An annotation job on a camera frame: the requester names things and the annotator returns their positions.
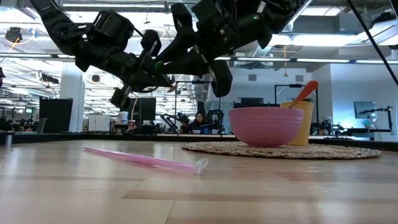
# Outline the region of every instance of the black cable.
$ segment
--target black cable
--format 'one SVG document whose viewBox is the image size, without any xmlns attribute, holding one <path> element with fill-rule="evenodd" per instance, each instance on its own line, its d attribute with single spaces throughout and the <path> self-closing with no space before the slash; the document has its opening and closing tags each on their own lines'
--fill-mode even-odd
<svg viewBox="0 0 398 224">
<path fill-rule="evenodd" d="M 142 34 L 142 32 L 139 31 L 136 27 L 134 27 L 134 30 L 135 30 L 141 37 L 144 37 L 144 34 Z"/>
<path fill-rule="evenodd" d="M 323 16 L 326 15 L 326 13 L 328 13 L 331 9 L 333 9 L 334 7 L 337 7 L 338 9 L 340 9 L 340 12 L 343 12 L 343 10 L 339 7 L 339 6 L 332 6 L 330 7 L 328 10 L 326 10 L 326 12 L 323 14 Z"/>
<path fill-rule="evenodd" d="M 384 62 L 384 65 L 386 66 L 388 72 L 390 73 L 392 79 L 394 80 L 394 82 L 396 83 L 396 85 L 398 86 L 398 79 L 395 76 L 394 72 L 392 71 L 390 65 L 388 64 L 386 58 L 384 57 L 383 53 L 381 52 L 380 48 L 377 46 L 376 41 L 374 41 L 372 34 L 370 33 L 369 29 L 366 27 L 365 22 L 363 21 L 361 15 L 359 14 L 359 12 L 356 10 L 352 0 L 347 0 L 348 4 L 351 8 L 351 10 L 353 11 L 353 13 L 355 14 L 355 16 L 358 18 L 359 23 L 361 23 L 362 28 L 364 29 L 366 35 L 368 36 L 369 40 L 371 41 L 374 49 L 377 51 L 377 53 L 379 54 L 381 60 Z"/>
</svg>

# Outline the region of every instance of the plastic straw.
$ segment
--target plastic straw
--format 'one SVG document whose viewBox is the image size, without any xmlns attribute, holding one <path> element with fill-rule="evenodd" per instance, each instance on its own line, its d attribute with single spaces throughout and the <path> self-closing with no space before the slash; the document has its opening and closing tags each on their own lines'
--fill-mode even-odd
<svg viewBox="0 0 398 224">
<path fill-rule="evenodd" d="M 107 157 L 112 157 L 116 159 L 122 159 L 131 162 L 139 162 L 141 164 L 153 165 L 153 166 L 161 166 L 169 169 L 179 170 L 183 172 L 189 172 L 192 174 L 200 175 L 202 171 L 205 169 L 209 160 L 206 158 L 202 158 L 196 161 L 194 164 L 188 164 L 184 162 L 177 161 L 168 161 L 165 159 L 156 159 L 149 156 L 130 154 L 125 152 L 116 152 L 109 151 L 106 149 L 95 149 L 92 147 L 84 147 L 86 151 L 95 152 L 97 154 L 101 154 Z"/>
</svg>

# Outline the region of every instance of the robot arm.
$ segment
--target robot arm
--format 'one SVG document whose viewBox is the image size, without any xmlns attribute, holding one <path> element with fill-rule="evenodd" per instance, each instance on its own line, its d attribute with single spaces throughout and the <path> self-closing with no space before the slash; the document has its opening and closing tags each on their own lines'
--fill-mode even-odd
<svg viewBox="0 0 398 224">
<path fill-rule="evenodd" d="M 253 41 L 264 48 L 272 34 L 285 27 L 305 0 L 201 0 L 192 8 L 198 18 L 196 32 L 185 5 L 174 4 L 171 11 L 177 36 L 160 55 L 162 45 L 156 31 L 146 30 L 141 34 L 116 12 L 101 11 L 93 23 L 79 24 L 72 22 L 53 0 L 30 2 L 57 47 L 75 56 L 82 71 L 92 65 L 123 81 L 123 88 L 116 89 L 111 102 L 127 108 L 132 91 L 145 92 L 152 86 L 150 91 L 159 86 L 173 89 L 173 81 L 166 74 L 201 77 L 209 73 L 215 95 L 227 95 L 232 74 L 225 61 L 215 58 Z M 144 50 L 138 57 L 124 52 L 134 31 L 142 36 Z"/>
<path fill-rule="evenodd" d="M 162 46 L 159 35 L 147 30 L 142 35 L 139 57 L 124 52 L 135 27 L 113 11 L 101 11 L 93 23 L 72 22 L 52 0 L 30 0 L 51 39 L 65 54 L 75 56 L 76 65 L 87 71 L 90 65 L 109 72 L 123 83 L 111 99 L 117 107 L 128 108 L 130 92 L 145 92 L 147 87 L 172 87 L 167 75 L 155 71 L 152 59 Z"/>
</svg>

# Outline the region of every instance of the person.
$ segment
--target person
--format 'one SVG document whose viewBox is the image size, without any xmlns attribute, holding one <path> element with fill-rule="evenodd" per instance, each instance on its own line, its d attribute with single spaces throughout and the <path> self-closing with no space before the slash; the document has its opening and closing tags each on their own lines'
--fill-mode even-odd
<svg viewBox="0 0 398 224">
<path fill-rule="evenodd" d="M 186 116 L 183 116 L 181 119 L 180 133 L 188 134 L 191 131 L 192 131 L 192 127 L 189 125 L 189 119 Z"/>
<path fill-rule="evenodd" d="M 195 115 L 195 120 L 193 121 L 193 123 L 190 125 L 192 130 L 200 130 L 200 134 L 205 134 L 204 129 L 203 129 L 203 125 L 208 124 L 204 115 L 201 114 L 200 112 L 197 112 L 197 114 Z"/>
</svg>

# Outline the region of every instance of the ceiling light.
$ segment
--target ceiling light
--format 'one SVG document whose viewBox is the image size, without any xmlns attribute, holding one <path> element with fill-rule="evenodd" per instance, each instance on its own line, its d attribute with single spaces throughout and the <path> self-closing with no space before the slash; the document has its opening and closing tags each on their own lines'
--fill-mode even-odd
<svg viewBox="0 0 398 224">
<path fill-rule="evenodd" d="M 5 109 L 25 109 L 25 106 L 5 106 Z"/>
<path fill-rule="evenodd" d="M 388 64 L 398 65 L 398 60 L 388 60 Z M 383 65 L 384 62 L 382 60 L 357 60 L 355 63 L 361 64 L 373 64 L 373 65 Z"/>
<path fill-rule="evenodd" d="M 247 61 L 247 62 L 289 62 L 290 58 L 260 58 L 260 57 L 238 57 L 236 58 L 238 61 Z"/>
<path fill-rule="evenodd" d="M 50 54 L 0 54 L 0 57 L 8 58 L 52 58 Z"/>
<path fill-rule="evenodd" d="M 296 35 L 292 39 L 292 45 L 315 47 L 341 47 L 355 39 L 354 35 Z"/>
<path fill-rule="evenodd" d="M 164 5 L 161 4 L 72 4 L 72 3 L 65 3 L 62 4 L 63 7 L 158 7 L 164 8 Z"/>
<path fill-rule="evenodd" d="M 71 55 L 57 55 L 60 58 L 75 58 L 75 56 L 71 56 Z"/>
<path fill-rule="evenodd" d="M 297 62 L 317 62 L 317 63 L 348 63 L 346 59 L 314 59 L 314 58 L 298 58 Z"/>
<path fill-rule="evenodd" d="M 231 57 L 218 57 L 215 60 L 231 60 Z"/>
</svg>

